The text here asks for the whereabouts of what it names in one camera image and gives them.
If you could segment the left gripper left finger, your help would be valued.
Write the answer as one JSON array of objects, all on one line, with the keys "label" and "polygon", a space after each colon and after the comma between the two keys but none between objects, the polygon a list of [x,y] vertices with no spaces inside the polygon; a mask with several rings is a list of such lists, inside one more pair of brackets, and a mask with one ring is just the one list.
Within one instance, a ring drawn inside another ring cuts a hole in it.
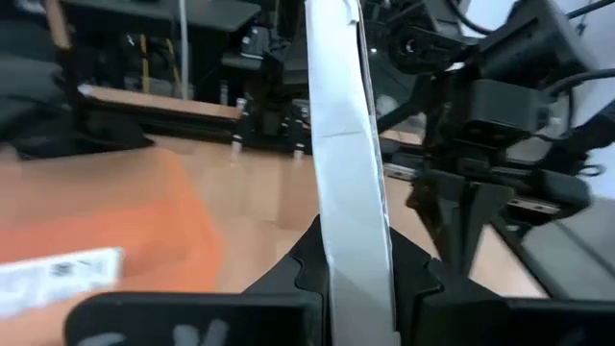
[{"label": "left gripper left finger", "polygon": [[73,308],[66,346],[328,346],[329,273],[318,218],[241,293],[109,292]]}]

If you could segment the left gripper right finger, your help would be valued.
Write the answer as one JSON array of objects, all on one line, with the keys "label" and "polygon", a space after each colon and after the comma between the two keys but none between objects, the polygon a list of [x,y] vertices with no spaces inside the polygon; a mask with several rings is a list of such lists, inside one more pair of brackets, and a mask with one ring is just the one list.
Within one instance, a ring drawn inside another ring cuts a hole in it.
[{"label": "left gripper right finger", "polygon": [[402,346],[615,346],[615,303],[503,297],[390,235]]}]

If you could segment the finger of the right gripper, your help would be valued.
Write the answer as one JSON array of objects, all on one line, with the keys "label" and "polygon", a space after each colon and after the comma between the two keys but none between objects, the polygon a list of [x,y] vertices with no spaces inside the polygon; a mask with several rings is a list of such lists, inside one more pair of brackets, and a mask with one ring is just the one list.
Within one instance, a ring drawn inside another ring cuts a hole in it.
[{"label": "finger of the right gripper", "polygon": [[470,197],[463,202],[464,231],[460,272],[470,272],[484,225],[496,220],[519,226],[519,237],[531,228],[587,209],[590,188],[575,176],[550,170],[500,170],[488,180],[470,184]]},{"label": "finger of the right gripper", "polygon": [[447,172],[424,172],[412,182],[407,206],[423,222],[439,257],[461,272],[461,177]]}]

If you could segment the white product box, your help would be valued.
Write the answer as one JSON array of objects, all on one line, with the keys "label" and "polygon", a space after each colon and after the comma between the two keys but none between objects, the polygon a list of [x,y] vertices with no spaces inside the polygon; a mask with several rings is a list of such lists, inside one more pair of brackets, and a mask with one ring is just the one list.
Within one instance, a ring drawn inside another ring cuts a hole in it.
[{"label": "white product box", "polygon": [[359,0],[306,0],[312,151],[333,346],[400,346],[392,243]]}]

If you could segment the white box with green side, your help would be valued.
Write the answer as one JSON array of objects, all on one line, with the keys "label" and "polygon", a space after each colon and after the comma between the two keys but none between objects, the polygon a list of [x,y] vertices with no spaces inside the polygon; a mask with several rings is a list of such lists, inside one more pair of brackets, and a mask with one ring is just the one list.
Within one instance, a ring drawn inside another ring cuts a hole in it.
[{"label": "white box with green side", "polygon": [[112,286],[123,259],[123,249],[107,247],[0,264],[0,318]]}]

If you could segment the orange plastic bin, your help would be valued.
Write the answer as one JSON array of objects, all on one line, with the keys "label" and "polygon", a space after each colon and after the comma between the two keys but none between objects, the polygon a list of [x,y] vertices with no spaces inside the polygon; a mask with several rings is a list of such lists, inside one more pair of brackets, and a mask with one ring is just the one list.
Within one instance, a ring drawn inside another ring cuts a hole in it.
[{"label": "orange plastic bin", "polygon": [[62,346],[65,316],[103,291],[213,291],[221,261],[219,237],[169,150],[0,159],[0,264],[107,247],[124,250],[116,284],[0,318],[0,346]]}]

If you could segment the dark side desk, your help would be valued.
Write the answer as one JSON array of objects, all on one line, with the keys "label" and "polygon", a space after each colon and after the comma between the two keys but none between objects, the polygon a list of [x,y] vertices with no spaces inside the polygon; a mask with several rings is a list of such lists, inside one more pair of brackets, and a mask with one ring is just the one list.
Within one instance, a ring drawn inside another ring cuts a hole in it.
[{"label": "dark side desk", "polygon": [[[184,0],[189,43],[189,82],[198,101],[220,101],[221,60],[233,38],[260,12],[260,6],[234,0]],[[77,29],[171,37],[171,13],[179,0],[61,0]]]}]

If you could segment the black lamp base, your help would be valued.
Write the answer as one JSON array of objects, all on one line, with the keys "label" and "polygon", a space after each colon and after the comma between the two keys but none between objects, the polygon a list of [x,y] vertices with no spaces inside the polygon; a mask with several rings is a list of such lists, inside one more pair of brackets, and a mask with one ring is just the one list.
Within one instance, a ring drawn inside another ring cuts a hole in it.
[{"label": "black lamp base", "polygon": [[23,161],[152,147],[129,118],[88,107],[79,51],[39,20],[0,19],[0,149]]}]

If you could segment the white rod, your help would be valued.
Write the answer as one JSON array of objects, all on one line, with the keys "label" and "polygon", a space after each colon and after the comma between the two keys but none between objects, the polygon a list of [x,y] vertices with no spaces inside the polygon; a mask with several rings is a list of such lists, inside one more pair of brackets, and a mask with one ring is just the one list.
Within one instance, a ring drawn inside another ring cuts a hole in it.
[{"label": "white rod", "polygon": [[185,0],[178,0],[179,15],[180,15],[180,33],[181,33],[181,78],[182,78],[182,98],[188,99],[189,87],[189,58],[188,58],[188,29],[186,17]]}]

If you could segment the black aluminium table frame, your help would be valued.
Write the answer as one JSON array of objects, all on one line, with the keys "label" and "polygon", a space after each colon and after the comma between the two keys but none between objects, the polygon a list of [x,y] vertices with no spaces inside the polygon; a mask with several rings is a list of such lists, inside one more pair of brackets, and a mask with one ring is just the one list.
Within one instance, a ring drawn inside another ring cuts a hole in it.
[{"label": "black aluminium table frame", "polygon": [[[289,249],[319,211],[311,157],[294,160],[265,145],[231,156],[234,122],[216,116],[176,114],[128,104],[91,100],[90,113],[139,125],[161,147],[177,152],[225,237],[239,242],[239,227],[253,227],[245,240],[253,248],[227,286],[245,286]],[[615,245],[609,228],[615,202],[599,199],[593,208],[519,239],[502,223],[486,225],[471,270],[473,280],[504,296],[615,301]]]}]

